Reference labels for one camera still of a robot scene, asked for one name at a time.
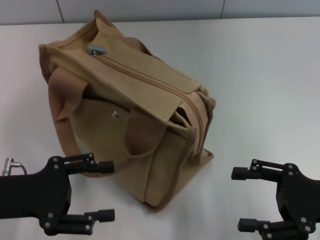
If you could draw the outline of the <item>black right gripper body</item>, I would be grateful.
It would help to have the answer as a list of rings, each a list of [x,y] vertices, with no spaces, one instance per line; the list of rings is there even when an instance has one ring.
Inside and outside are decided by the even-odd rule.
[[[303,233],[313,233],[320,223],[320,180],[310,179],[295,164],[286,163],[277,184],[276,202],[283,220],[294,223]]]

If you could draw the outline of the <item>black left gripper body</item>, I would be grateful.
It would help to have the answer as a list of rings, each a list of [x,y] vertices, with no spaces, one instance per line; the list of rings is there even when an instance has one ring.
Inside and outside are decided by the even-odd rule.
[[[53,156],[39,172],[24,175],[12,168],[0,175],[0,220],[36,218],[45,234],[58,233],[58,222],[68,212],[71,185],[64,158]]]

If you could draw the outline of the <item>khaki fabric food bag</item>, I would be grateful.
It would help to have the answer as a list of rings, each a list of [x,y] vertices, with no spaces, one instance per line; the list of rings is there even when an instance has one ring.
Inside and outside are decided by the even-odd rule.
[[[107,53],[93,57],[87,45]],[[64,154],[113,161],[114,180],[149,209],[161,211],[213,158],[204,148],[216,106],[207,89],[100,11],[38,49]]]

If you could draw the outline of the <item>silver metal zipper pull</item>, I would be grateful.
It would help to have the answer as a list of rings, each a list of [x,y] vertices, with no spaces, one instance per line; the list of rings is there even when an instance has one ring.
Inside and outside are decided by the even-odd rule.
[[[107,53],[107,50],[104,47],[92,45],[92,44],[87,45],[87,51],[93,57]]]

